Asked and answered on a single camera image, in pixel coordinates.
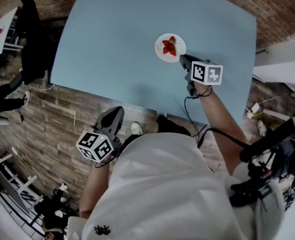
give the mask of power strip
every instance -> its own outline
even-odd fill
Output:
[[[246,116],[248,119],[251,119],[253,117],[253,114],[255,114],[256,112],[258,112],[260,109],[259,104],[256,102],[254,103],[250,108],[249,111],[246,113]]]

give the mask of shirt sleeve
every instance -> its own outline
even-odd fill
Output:
[[[86,218],[71,216],[68,218],[66,240],[82,240],[82,231],[87,223]]]
[[[249,176],[249,169],[248,169],[248,163],[241,162],[233,172],[233,177],[237,178],[241,182],[246,182],[250,179]]]

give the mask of white t-shirt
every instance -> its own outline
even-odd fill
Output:
[[[232,184],[247,179],[212,173],[193,138],[143,135],[124,150],[89,219],[70,217],[68,240],[252,240],[250,206],[232,207]]]

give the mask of wooden floor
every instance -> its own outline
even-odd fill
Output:
[[[0,84],[11,80],[21,66],[19,56],[11,57],[8,66],[0,70],[2,75],[6,74]],[[44,88],[36,84],[33,86],[38,89]],[[281,84],[264,85],[254,80],[247,105],[288,92],[287,87]],[[54,188],[62,182],[66,183],[69,195],[75,204],[80,200],[91,167],[91,161],[83,158],[75,143],[82,131],[93,125],[98,115],[115,106],[124,107],[125,118],[119,132],[122,141],[131,134],[133,121],[140,122],[144,133],[153,133],[157,130],[157,112],[153,110],[61,86],[54,86],[43,92],[31,89],[30,94],[28,105],[21,109],[24,122],[0,127],[0,154],[5,151],[11,153],[11,147],[14,147],[19,156],[14,156],[11,161],[20,176],[27,178],[37,175],[38,183],[35,186],[40,193],[46,195],[52,195]],[[13,98],[23,95],[23,91],[18,90],[13,94]],[[295,98],[289,95],[263,102],[261,105],[289,116],[295,113]],[[0,115],[12,122],[20,122],[17,111],[4,112]],[[194,134],[192,125],[187,120],[168,117]],[[258,118],[273,128],[281,123],[266,115],[260,115]],[[260,138],[256,125],[257,118],[250,120],[243,117],[241,127],[250,143]],[[211,134],[205,139],[201,151],[213,170],[226,171],[223,158]]]

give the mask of plate of strawberries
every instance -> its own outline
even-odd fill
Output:
[[[186,54],[187,46],[179,35],[166,33],[156,40],[155,52],[161,60],[173,63],[180,60],[180,55]]]

